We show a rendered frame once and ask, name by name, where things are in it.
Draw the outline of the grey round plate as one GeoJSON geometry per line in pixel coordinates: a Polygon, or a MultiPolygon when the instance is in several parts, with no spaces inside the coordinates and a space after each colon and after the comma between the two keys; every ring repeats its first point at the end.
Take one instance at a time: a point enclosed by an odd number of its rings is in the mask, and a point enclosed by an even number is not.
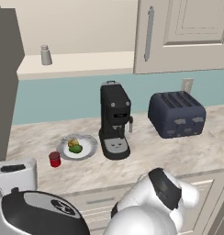
{"type": "Polygon", "coordinates": [[[84,159],[92,157],[97,150],[97,140],[87,134],[71,134],[64,137],[57,146],[57,152],[64,160],[82,161],[84,159]],[[79,153],[74,153],[69,150],[68,141],[77,140],[83,147],[79,153]]]}

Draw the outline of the black coffee machine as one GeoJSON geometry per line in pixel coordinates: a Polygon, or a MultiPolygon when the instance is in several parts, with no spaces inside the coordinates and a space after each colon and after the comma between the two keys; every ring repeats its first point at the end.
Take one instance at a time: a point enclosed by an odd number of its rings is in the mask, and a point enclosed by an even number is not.
{"type": "Polygon", "coordinates": [[[131,115],[131,101],[119,82],[106,81],[100,87],[101,129],[98,132],[104,156],[112,161],[129,157],[125,126],[131,115]]]}

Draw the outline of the grey shaker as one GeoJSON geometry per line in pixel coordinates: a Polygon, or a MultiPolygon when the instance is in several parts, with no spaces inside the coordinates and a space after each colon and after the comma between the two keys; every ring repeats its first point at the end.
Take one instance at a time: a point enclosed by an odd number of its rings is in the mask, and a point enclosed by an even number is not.
{"type": "Polygon", "coordinates": [[[47,45],[41,46],[40,55],[41,55],[41,63],[43,65],[52,65],[52,58],[50,55],[50,49],[47,45]]]}

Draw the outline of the beige base cabinet door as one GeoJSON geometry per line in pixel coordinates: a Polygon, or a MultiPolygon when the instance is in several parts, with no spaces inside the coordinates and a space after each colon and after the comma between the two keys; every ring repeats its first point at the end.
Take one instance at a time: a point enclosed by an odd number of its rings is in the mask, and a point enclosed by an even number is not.
{"type": "Polygon", "coordinates": [[[202,235],[211,210],[208,207],[208,200],[213,183],[213,179],[194,182],[200,194],[199,202],[194,208],[186,210],[185,222],[179,235],[202,235]]]}

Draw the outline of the beige open wall cabinet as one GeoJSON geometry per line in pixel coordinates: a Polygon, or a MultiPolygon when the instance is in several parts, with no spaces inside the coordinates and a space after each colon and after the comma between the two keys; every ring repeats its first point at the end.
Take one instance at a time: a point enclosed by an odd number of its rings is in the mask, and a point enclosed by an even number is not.
{"type": "Polygon", "coordinates": [[[1,0],[14,8],[25,57],[20,80],[131,73],[138,0],[1,0]],[[52,65],[41,63],[41,46],[52,65]]]}

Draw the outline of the dark blue toaster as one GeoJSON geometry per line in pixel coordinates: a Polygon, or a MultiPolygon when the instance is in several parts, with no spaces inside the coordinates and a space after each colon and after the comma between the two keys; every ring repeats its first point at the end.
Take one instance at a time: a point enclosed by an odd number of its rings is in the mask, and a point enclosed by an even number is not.
{"type": "Polygon", "coordinates": [[[186,91],[156,93],[151,97],[148,119],[163,139],[200,135],[205,108],[186,91]]]}

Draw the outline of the beige wall cabinet door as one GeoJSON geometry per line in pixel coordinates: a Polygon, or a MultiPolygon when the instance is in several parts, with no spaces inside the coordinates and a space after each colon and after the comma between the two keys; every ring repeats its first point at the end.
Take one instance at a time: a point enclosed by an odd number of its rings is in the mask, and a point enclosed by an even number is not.
{"type": "Polygon", "coordinates": [[[139,0],[134,73],[212,69],[224,69],[224,0],[139,0]],[[151,54],[146,62],[151,6],[151,54]]]}

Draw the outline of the white wall outlet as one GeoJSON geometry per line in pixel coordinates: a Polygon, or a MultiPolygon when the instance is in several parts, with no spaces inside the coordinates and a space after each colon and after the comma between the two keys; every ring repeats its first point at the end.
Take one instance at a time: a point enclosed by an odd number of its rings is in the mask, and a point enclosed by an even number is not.
{"type": "Polygon", "coordinates": [[[194,79],[193,78],[184,78],[182,81],[182,91],[186,91],[188,94],[191,93],[194,79]]]}

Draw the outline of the beige drawer front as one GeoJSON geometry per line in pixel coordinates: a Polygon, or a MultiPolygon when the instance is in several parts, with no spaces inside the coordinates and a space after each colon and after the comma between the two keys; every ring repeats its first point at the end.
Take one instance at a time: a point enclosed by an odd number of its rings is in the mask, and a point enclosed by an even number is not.
{"type": "Polygon", "coordinates": [[[62,198],[73,204],[84,216],[90,216],[94,214],[110,213],[112,207],[118,202],[118,200],[129,191],[133,184],[114,185],[104,188],[97,188],[92,190],[86,190],[82,192],[75,192],[62,195],[62,198]],[[115,201],[107,201],[104,203],[87,205],[85,202],[89,200],[115,197],[115,201]]]}

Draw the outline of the red jam jar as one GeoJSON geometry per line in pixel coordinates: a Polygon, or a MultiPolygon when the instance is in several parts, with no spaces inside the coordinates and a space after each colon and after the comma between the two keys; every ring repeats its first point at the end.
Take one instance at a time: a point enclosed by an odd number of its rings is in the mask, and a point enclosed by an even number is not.
{"type": "Polygon", "coordinates": [[[49,154],[50,165],[54,168],[61,165],[61,155],[57,151],[53,151],[49,154]]]}

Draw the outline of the open grey cabinet door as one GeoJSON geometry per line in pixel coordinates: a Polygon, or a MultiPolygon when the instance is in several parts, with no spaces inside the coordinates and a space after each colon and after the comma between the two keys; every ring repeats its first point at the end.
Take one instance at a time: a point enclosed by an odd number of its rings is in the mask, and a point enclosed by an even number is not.
{"type": "Polygon", "coordinates": [[[0,162],[6,159],[17,97],[17,69],[24,56],[16,10],[0,5],[0,162]]]}

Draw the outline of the green avocado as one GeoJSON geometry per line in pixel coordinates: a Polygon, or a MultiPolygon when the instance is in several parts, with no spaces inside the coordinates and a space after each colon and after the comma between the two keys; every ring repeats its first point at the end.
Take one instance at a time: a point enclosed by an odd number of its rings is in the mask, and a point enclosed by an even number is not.
{"type": "Polygon", "coordinates": [[[73,145],[69,148],[69,151],[73,153],[80,153],[82,150],[83,147],[81,145],[73,145]]]}

